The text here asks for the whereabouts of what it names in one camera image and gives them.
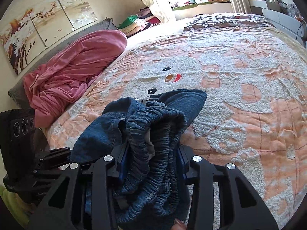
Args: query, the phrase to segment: pink blanket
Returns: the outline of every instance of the pink blanket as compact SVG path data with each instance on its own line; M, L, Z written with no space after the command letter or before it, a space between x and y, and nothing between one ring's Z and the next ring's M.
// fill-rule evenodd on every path
M48 127L78 100L104 68L122 54L126 36L101 30L83 36L24 77L35 126Z

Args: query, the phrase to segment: silver bolt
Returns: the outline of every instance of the silver bolt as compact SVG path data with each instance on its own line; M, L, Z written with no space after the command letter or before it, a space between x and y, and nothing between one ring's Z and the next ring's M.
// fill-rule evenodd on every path
M200 162L201 157L200 156L193 156L193 160L196 161L196 162Z
M109 162L109 161L112 161L113 156L107 155L107 156L105 156L103 159L104 159L106 162Z
M78 164L77 163L72 163L70 166L69 166L72 170L78 168Z
M235 165L233 163L229 163L229 164L227 164L227 168L230 169L230 170L234 170Z

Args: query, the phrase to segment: gray bed sheet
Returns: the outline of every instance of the gray bed sheet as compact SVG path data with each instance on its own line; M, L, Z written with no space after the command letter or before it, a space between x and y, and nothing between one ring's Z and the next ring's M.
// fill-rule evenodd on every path
M273 26L263 16L240 13L215 13L213 15L196 15L188 22L184 31L215 29L221 27L267 27Z

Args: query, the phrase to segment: denim jeans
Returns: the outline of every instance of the denim jeans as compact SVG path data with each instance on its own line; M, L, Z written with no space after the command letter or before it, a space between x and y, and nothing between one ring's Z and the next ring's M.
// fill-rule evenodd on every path
M115 199L125 198L129 205L121 209L115 203L117 222L123 229L165 229L166 225L171 226L174 213L186 212L186 216L188 192L183 182L177 180L175 153L182 133L197 117L206 98L207 94L201 90L151 95L146 103L131 97L121 98L108 104L76 141L71 161L84 163L110 154L114 146L128 140L132 157L127 176L113 192ZM144 140L149 129L154 145L150 160L148 143ZM186 206L176 213L181 202ZM166 223L164 218L171 214L173 217ZM155 217L164 220L152 220L149 226L149 218Z

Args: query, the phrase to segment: canvas painting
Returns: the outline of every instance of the canvas painting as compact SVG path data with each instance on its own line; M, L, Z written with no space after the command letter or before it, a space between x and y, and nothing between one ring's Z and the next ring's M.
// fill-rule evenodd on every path
M38 15L33 9L29 9L23 15L13 17L0 35L7 58L17 75L46 48L30 16Z
M33 6L33 11L31 19L47 47L74 31L58 0L44 0Z
M97 21L97 18L89 5L84 0L59 0L74 29L83 27Z

